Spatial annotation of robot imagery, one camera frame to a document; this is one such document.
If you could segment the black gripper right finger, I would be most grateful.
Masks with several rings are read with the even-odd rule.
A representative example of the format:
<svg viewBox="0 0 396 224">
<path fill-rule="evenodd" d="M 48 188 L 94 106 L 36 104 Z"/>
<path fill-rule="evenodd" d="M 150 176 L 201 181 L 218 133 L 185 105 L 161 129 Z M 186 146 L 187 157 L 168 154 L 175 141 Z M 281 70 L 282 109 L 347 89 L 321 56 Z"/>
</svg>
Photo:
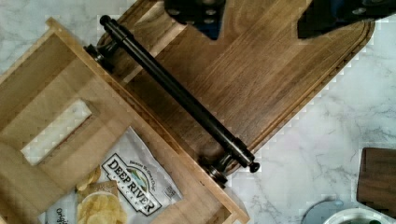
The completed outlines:
<svg viewBox="0 0 396 224">
<path fill-rule="evenodd" d="M 314 38 L 359 21 L 377 21 L 395 11 L 396 0 L 312 0 L 297 21 L 297 36 Z"/>
</svg>

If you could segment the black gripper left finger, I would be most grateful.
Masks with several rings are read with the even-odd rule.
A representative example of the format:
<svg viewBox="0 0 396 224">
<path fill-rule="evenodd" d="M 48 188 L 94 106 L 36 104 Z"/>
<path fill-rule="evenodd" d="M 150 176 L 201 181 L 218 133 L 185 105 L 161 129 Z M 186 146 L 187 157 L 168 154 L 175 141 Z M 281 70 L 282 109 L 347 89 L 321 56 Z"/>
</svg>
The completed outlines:
<svg viewBox="0 0 396 224">
<path fill-rule="evenodd" d="M 226 0 L 163 0 L 165 12 L 211 40 L 219 38 Z"/>
</svg>

